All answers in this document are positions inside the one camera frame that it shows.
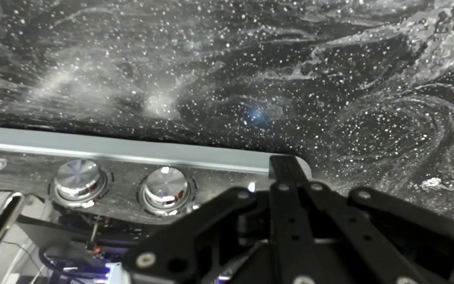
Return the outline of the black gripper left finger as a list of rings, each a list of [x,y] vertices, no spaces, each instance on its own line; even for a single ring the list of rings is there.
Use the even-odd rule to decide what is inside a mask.
[[[230,188],[121,259],[130,284],[200,284],[269,236],[269,195]]]

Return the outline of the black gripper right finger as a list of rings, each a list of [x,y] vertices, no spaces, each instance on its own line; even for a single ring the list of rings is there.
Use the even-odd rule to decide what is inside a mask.
[[[340,196],[293,157],[269,160],[277,284],[454,284],[454,221],[371,188]]]

